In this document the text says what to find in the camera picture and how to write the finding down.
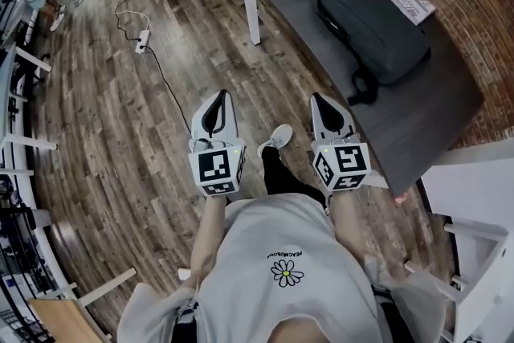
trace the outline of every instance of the gray backpack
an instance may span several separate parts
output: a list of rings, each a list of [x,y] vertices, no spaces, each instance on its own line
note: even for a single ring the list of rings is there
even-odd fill
[[[350,106],[372,104],[379,85],[399,81],[430,58],[425,35],[390,0],[318,0],[317,9],[359,64]]]

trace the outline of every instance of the sneaker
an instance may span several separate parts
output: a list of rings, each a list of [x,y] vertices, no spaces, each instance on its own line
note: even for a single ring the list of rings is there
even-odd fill
[[[257,149],[257,154],[259,157],[263,156],[263,150],[266,146],[271,146],[276,149],[280,149],[284,147],[292,137],[292,127],[290,125],[280,125],[276,128],[271,134],[271,138],[269,141],[265,141],[259,146]]]
[[[55,31],[57,27],[59,27],[59,24],[63,21],[64,14],[61,13],[59,16],[57,16],[54,20],[54,22],[50,26],[50,31]]]

